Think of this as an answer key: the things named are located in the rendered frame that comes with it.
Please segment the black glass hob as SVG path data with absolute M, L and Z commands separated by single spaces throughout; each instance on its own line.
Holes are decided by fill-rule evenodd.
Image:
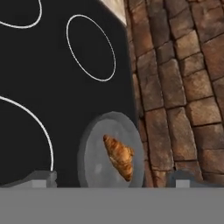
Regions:
M 124 26 L 100 0 L 0 0 L 0 186 L 54 171 L 77 187 L 80 141 L 137 119 Z

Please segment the grey round plate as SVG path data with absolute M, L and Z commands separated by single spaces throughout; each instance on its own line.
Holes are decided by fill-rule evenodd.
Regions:
M 127 182 L 109 161 L 103 136 L 109 135 L 134 150 L 133 178 Z M 99 115 L 86 127 L 77 154 L 81 187 L 128 188 L 144 183 L 144 147 L 137 126 L 121 112 Z

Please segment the golden brown croissant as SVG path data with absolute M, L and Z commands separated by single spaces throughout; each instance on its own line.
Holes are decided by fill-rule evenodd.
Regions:
M 134 172 L 134 150 L 109 135 L 103 136 L 103 142 L 112 165 L 127 182 L 130 182 Z

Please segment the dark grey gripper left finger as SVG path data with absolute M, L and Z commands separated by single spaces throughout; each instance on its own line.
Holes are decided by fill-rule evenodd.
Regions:
M 34 171 L 23 179 L 1 185 L 1 188 L 56 188 L 56 171 Z

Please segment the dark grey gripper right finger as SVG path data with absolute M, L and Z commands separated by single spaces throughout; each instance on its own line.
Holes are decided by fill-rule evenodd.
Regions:
M 166 175 L 166 187 L 168 188 L 224 188 L 224 185 L 209 183 L 206 180 L 197 180 L 188 171 L 173 171 Z

